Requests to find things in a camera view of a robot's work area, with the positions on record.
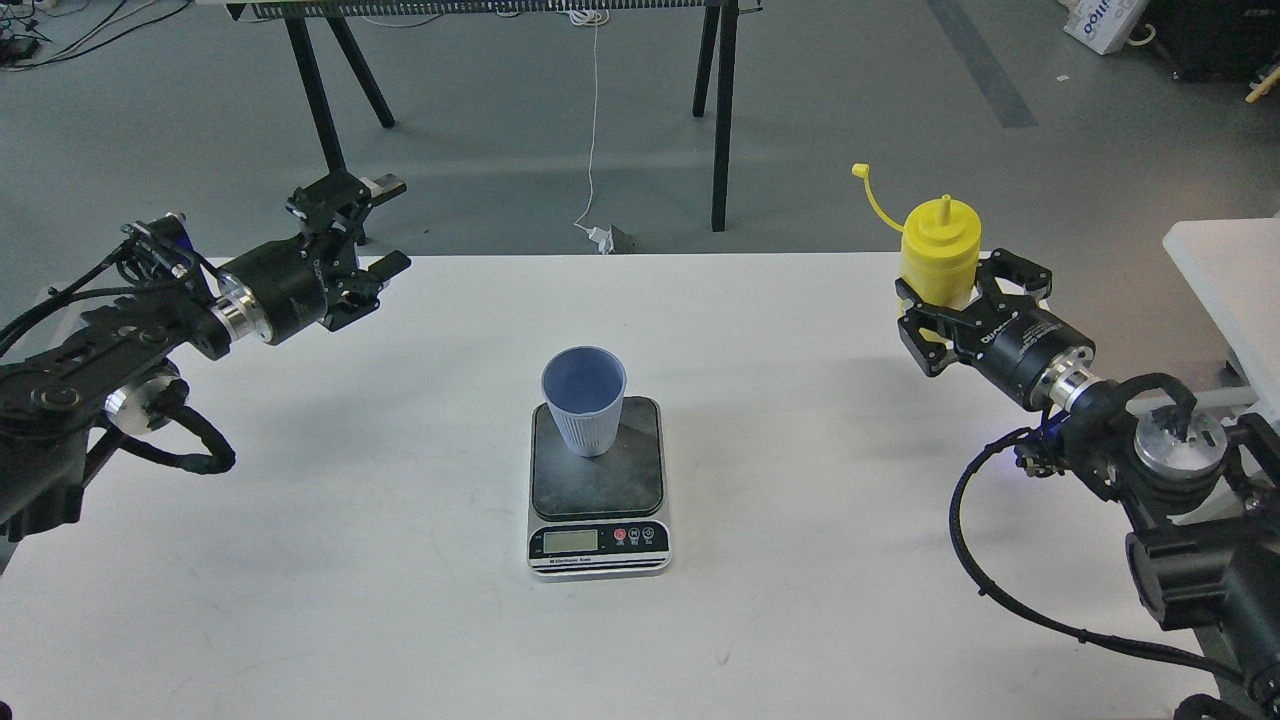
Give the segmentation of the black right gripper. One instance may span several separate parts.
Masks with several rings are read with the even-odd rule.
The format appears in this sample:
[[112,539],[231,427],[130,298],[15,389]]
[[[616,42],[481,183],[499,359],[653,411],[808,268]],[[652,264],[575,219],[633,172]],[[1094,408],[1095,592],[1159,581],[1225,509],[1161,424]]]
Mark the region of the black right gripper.
[[1006,249],[978,263],[977,290],[960,310],[928,304],[899,278],[900,340],[929,378],[960,363],[1027,411],[1069,410],[1097,383],[1096,343],[1041,306],[1052,286],[1048,268]]

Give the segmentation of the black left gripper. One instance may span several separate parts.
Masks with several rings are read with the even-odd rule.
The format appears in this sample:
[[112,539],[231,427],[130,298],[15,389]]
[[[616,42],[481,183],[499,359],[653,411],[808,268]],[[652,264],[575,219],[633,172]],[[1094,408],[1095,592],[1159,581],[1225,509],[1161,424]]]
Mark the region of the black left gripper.
[[379,293],[412,261],[396,250],[358,268],[355,249],[367,240],[372,209],[406,190],[394,174],[369,179],[348,172],[298,187],[285,202],[300,222],[298,238],[266,242],[220,265],[221,300],[271,346],[315,323],[338,332],[376,311]]

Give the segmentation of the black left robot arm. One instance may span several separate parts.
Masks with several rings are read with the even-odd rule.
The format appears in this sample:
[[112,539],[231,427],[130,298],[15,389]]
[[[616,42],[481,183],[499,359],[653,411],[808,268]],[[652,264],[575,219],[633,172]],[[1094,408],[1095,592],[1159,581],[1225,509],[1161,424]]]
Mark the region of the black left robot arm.
[[296,236],[221,266],[195,249],[180,214],[131,223],[99,265],[9,323],[4,350],[73,302],[108,299],[60,346],[3,366],[3,536],[15,543],[78,521],[118,450],[193,474],[230,470],[236,452],[187,404],[172,351],[189,345],[218,360],[250,336],[274,346],[378,310],[410,259],[396,251],[361,268],[356,247],[370,211],[404,190],[393,174],[335,170],[291,196]]

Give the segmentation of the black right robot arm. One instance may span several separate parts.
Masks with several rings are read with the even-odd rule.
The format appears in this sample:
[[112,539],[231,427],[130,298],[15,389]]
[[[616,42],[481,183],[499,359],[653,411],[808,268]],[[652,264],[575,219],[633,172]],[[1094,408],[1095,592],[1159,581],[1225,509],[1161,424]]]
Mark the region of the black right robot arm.
[[[899,332],[928,377],[960,363],[1029,413],[965,468],[948,506],[957,560],[980,594],[1083,644],[1213,674],[1251,710],[1208,694],[1187,697],[1178,719],[1277,716],[1277,432],[1258,414],[1224,424],[1178,378],[1147,373],[1117,382],[1091,370],[1094,342],[1043,306],[1051,272],[998,249],[975,265],[973,299],[931,304],[899,278]],[[1120,503],[1140,603],[1166,632],[1216,632],[1231,662],[1171,646],[1100,634],[1044,616],[1002,589],[969,550],[963,496],[974,474],[1012,448],[1029,477],[1074,474]]]

